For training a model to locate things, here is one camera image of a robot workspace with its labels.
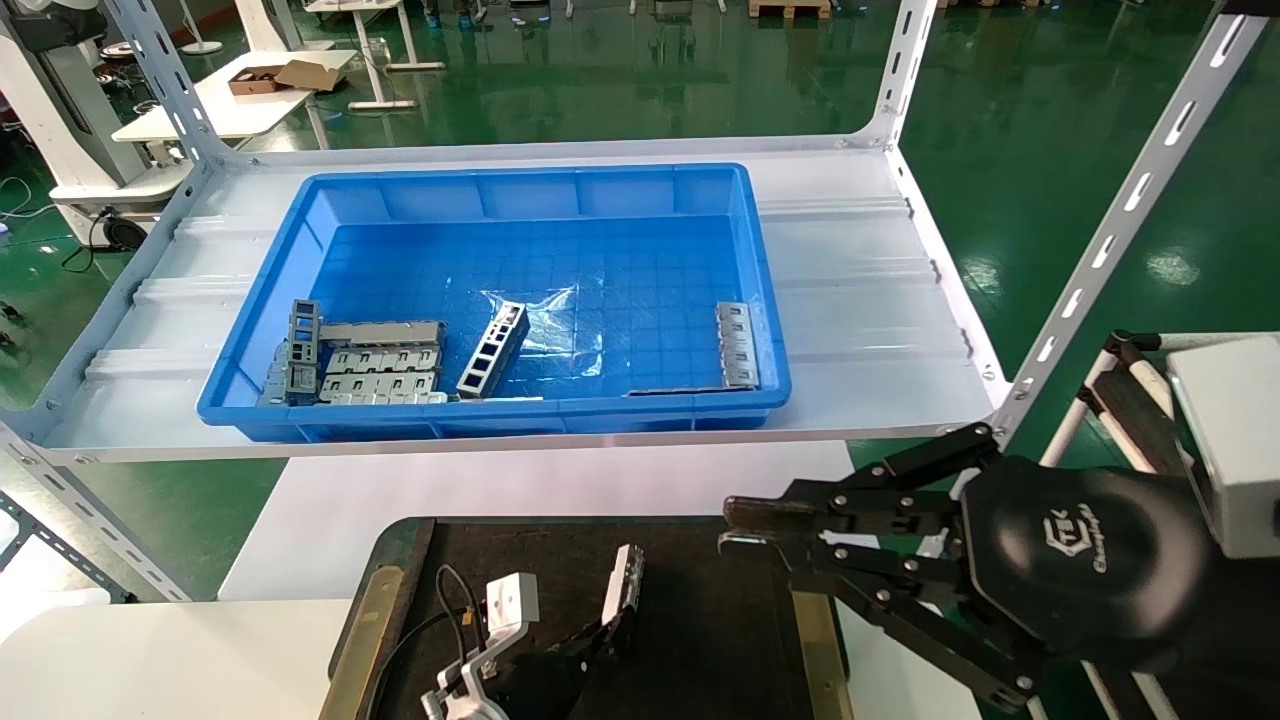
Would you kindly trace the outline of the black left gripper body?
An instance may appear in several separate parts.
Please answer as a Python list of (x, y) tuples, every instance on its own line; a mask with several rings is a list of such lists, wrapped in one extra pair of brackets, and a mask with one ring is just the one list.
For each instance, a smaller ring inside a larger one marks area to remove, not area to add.
[(567, 719), (590, 670), (585, 652), (517, 655), (495, 676), (495, 705), (508, 719)]

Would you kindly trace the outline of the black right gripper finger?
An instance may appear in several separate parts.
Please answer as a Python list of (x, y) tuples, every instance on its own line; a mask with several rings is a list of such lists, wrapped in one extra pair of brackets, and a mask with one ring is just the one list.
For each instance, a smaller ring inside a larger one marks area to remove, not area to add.
[(1041, 688), (1044, 644), (979, 598), (964, 562), (820, 536), (724, 532), (718, 550), (782, 569), (792, 591), (838, 600), (995, 708), (1018, 712)]
[(955, 530), (960, 502), (938, 482), (998, 460), (992, 428), (974, 423), (901, 450), (840, 480), (796, 479), (777, 498), (730, 496), (727, 527), (781, 539), (833, 532), (854, 536), (937, 536)]

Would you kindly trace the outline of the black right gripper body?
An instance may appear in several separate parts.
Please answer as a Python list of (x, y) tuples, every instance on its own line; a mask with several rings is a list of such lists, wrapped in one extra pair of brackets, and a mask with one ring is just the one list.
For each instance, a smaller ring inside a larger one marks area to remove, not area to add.
[(1216, 543), (1174, 479), (1006, 457), (960, 505), (977, 593), (1048, 652), (1139, 671), (1178, 660)]

